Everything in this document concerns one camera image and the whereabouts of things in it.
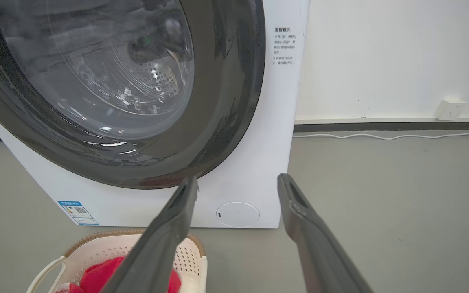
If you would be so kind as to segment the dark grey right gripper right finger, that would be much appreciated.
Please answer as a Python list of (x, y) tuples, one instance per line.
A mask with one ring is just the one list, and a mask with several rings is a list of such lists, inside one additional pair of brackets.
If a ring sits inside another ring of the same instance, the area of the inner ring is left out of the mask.
[(296, 243), (308, 293), (372, 293), (326, 223), (292, 176), (280, 174), (277, 189), (283, 224)]

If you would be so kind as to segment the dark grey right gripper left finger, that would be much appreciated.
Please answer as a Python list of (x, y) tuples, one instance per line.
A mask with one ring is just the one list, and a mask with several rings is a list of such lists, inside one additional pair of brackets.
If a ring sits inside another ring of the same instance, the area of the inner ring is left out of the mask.
[(167, 292), (176, 248), (190, 230), (197, 193), (197, 178), (185, 178), (108, 280), (103, 293)]

